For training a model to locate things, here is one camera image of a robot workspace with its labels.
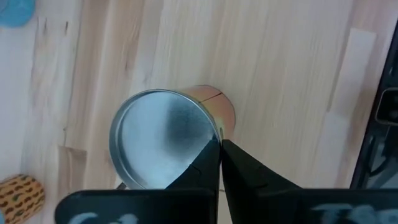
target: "can rim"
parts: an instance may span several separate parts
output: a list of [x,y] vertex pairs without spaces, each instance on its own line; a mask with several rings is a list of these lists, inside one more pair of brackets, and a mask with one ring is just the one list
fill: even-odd
[[119,130],[121,129],[123,119],[129,111],[131,105],[133,102],[138,100],[139,98],[142,98],[145,95],[151,94],[151,93],[157,93],[157,92],[164,92],[164,93],[171,93],[177,96],[181,96],[188,100],[189,102],[193,103],[199,110],[203,112],[203,114],[206,116],[206,118],[209,120],[209,122],[212,125],[212,128],[214,130],[214,133],[216,135],[217,140],[221,144],[221,137],[220,133],[217,130],[217,125],[216,122],[213,118],[213,116],[208,112],[208,110],[200,104],[196,99],[192,98],[191,96],[181,93],[178,90],[173,91],[173,90],[166,90],[166,89],[151,89],[151,90],[145,90],[140,93],[137,93],[130,98],[128,98],[126,101],[122,103],[118,111],[116,112],[112,123],[111,123],[111,128],[109,132],[109,153],[111,156],[111,160],[113,163],[114,168],[116,169],[116,173],[120,176],[122,181],[129,187],[129,189],[146,189],[144,186],[142,186],[138,181],[137,181],[137,176],[133,177],[130,172],[127,171],[125,162],[121,159],[121,149],[123,148],[122,146],[119,145],[121,142],[120,139],[120,134]]

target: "wooden table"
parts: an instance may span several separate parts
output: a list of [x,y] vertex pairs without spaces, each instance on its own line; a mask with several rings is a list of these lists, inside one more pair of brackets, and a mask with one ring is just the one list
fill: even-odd
[[52,223],[67,193],[114,187],[126,98],[210,84],[248,153],[303,187],[348,187],[397,17],[397,0],[37,0],[0,28],[0,179],[43,182],[31,222]]

